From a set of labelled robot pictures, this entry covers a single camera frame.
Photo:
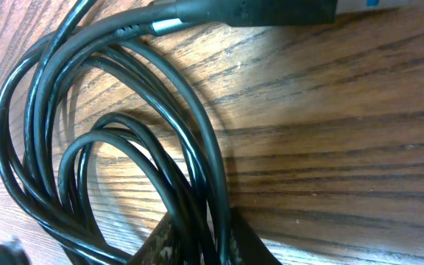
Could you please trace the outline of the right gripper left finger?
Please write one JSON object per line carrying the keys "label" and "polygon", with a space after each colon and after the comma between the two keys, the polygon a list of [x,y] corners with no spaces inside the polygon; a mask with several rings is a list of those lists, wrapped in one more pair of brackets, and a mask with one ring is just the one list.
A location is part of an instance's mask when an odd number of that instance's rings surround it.
{"label": "right gripper left finger", "polygon": [[180,265],[183,253],[178,232],[166,213],[127,265]]}

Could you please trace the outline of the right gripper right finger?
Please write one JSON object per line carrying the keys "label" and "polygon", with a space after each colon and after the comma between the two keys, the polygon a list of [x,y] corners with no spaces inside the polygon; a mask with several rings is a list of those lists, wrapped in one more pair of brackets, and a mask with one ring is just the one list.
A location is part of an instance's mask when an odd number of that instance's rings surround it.
{"label": "right gripper right finger", "polygon": [[230,209],[230,262],[233,265],[281,265],[236,208]]}

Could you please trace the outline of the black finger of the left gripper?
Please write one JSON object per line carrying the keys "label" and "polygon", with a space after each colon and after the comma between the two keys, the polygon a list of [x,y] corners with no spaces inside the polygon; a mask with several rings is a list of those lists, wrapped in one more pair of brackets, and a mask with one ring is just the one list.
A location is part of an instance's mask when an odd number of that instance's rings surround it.
{"label": "black finger of the left gripper", "polygon": [[0,265],[30,265],[29,258],[17,238],[0,244]]}

